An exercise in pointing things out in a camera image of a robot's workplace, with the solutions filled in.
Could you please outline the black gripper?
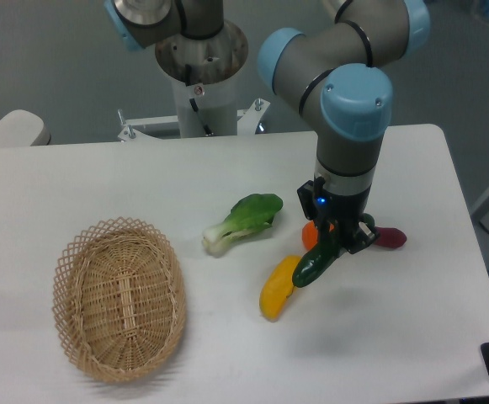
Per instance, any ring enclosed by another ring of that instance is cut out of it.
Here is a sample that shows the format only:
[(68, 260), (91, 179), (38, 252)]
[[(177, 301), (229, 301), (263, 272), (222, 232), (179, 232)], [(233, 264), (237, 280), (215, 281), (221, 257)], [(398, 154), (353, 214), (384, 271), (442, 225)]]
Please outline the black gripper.
[(327, 190), (326, 180), (317, 177), (308, 180), (297, 189), (304, 216), (316, 223), (317, 242), (329, 242), (330, 221), (341, 221), (354, 227), (348, 234), (347, 252), (356, 254), (371, 246), (378, 238), (378, 229), (364, 221), (354, 223), (364, 214), (370, 187), (353, 195), (338, 195)]

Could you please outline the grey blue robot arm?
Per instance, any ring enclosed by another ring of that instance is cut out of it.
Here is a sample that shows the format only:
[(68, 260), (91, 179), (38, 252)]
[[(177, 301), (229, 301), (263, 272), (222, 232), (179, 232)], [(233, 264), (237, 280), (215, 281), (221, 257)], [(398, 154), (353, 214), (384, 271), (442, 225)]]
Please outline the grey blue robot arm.
[[(153, 47), (172, 80), (180, 134), (237, 131), (234, 77), (248, 55), (243, 32), (220, 1), (107, 1), (131, 50)], [(273, 32), (258, 52), (258, 74), (317, 133), (314, 178), (299, 189), (322, 240), (357, 253), (378, 238), (364, 223), (393, 90), (381, 68), (422, 47), (430, 15), (422, 1), (339, 1), (319, 35)]]

